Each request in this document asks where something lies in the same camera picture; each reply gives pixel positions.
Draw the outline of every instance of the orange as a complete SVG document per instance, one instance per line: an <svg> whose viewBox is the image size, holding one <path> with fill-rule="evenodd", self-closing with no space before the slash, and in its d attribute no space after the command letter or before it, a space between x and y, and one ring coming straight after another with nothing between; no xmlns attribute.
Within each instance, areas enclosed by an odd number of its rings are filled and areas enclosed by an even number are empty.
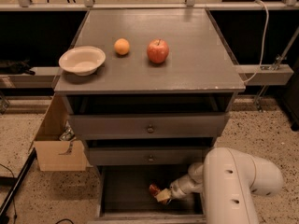
<svg viewBox="0 0 299 224"><path fill-rule="evenodd" d="M117 52L119 55L123 56L125 54L127 54L130 50L130 43L124 39L118 39L115 43L114 43L114 50L115 52Z"/></svg>

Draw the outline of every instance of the terrazzo floor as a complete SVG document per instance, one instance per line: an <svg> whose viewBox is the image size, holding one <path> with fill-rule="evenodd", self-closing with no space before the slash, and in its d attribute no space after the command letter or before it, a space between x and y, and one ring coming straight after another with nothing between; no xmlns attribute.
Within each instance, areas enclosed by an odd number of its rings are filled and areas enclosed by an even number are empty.
<svg viewBox="0 0 299 224"><path fill-rule="evenodd" d="M50 98L11 100L0 116L0 163L17 175L44 117ZM286 113L272 97L262 99L263 112L250 97L237 98L231 117L216 147L231 147L268 159L284 177L282 191L274 197L253 196L260 223L299 223L299 132L291 130ZM11 173L0 167L0 175ZM16 197L18 224L55 224L64 218L76 224L94 219L99 179L93 168L86 172L41 172L34 161ZM0 186L0 203L8 188ZM7 211L13 223L14 208Z"/></svg>

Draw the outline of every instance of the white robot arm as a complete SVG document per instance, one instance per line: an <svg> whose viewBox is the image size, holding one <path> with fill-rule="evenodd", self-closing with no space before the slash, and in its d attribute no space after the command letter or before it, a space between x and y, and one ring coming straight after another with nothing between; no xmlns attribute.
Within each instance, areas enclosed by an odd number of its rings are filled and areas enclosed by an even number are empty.
<svg viewBox="0 0 299 224"><path fill-rule="evenodd" d="M168 193L170 199L202 193L207 224L258 224L251 194L272 196L282 186L273 162L219 147L206 155L204 164L192 164L187 175L172 182Z"/></svg>

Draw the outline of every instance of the cardboard box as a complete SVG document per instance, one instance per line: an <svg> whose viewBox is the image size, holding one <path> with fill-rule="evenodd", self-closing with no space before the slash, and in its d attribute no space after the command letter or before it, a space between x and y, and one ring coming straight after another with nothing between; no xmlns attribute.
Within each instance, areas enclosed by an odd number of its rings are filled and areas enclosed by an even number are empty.
<svg viewBox="0 0 299 224"><path fill-rule="evenodd" d="M36 134L34 147L41 171L85 171L87 166L81 141L60 141L67 121L62 97L54 95Z"/></svg>

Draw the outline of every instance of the red apple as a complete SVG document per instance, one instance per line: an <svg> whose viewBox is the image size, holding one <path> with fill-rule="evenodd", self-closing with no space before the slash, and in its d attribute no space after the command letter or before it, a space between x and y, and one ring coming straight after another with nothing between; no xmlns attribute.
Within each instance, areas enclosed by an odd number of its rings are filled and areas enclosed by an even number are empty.
<svg viewBox="0 0 299 224"><path fill-rule="evenodd" d="M164 40L154 39L149 42L147 54L151 62L163 63L169 54L169 47Z"/></svg>

